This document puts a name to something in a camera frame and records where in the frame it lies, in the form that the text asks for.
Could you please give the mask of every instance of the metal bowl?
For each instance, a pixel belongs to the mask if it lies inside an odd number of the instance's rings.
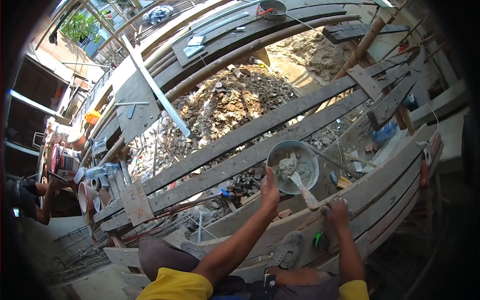
[[[287,194],[298,195],[300,191],[295,183],[291,180],[283,180],[283,178],[276,175],[280,160],[289,157],[292,152],[295,152],[298,157],[297,170],[299,167],[305,167],[310,171],[310,175],[302,179],[302,183],[307,189],[311,189],[318,180],[320,169],[315,153],[302,142],[283,141],[276,144],[268,153],[267,166],[271,167],[275,172],[275,182],[279,190]]]
[[[265,12],[270,8],[273,10],[262,15],[267,20],[270,21],[282,21],[287,17],[287,7],[280,1],[277,0],[265,0],[258,4],[259,12]]]

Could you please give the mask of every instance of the green tape measure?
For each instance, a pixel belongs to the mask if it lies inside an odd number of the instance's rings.
[[[328,250],[328,245],[330,244],[329,240],[325,236],[325,234],[321,231],[317,232],[315,234],[315,237],[313,238],[312,244],[315,248],[318,250]]]

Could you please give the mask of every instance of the tree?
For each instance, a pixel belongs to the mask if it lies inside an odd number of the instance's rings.
[[[112,22],[111,14],[107,11],[100,11],[100,13],[106,18],[107,22]],[[63,23],[60,27],[66,37],[73,42],[83,42],[86,38],[91,38],[91,41],[95,44],[100,42],[100,30],[103,26],[90,15],[87,17],[86,12],[76,13],[68,22]]]

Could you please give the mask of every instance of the water bottle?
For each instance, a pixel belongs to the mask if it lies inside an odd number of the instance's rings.
[[[115,170],[119,168],[118,164],[105,163],[103,166],[93,167],[85,171],[85,178],[92,180],[105,176],[107,174],[113,174]]]
[[[379,144],[383,144],[386,140],[395,135],[397,123],[390,121],[379,131],[372,132],[372,138]]]

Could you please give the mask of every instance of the hand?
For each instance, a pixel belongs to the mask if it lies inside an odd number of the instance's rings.
[[[264,209],[269,216],[275,218],[278,215],[278,202],[280,201],[280,191],[275,183],[275,175],[271,167],[266,167],[267,175],[262,179],[260,186],[260,196],[262,204],[260,209]]]
[[[51,191],[58,191],[63,188],[66,188],[68,184],[65,184],[64,182],[60,181],[59,179],[50,176],[48,179],[48,189]]]
[[[326,206],[320,208],[326,213],[328,221],[336,231],[348,228],[348,202],[343,198],[334,198]]]

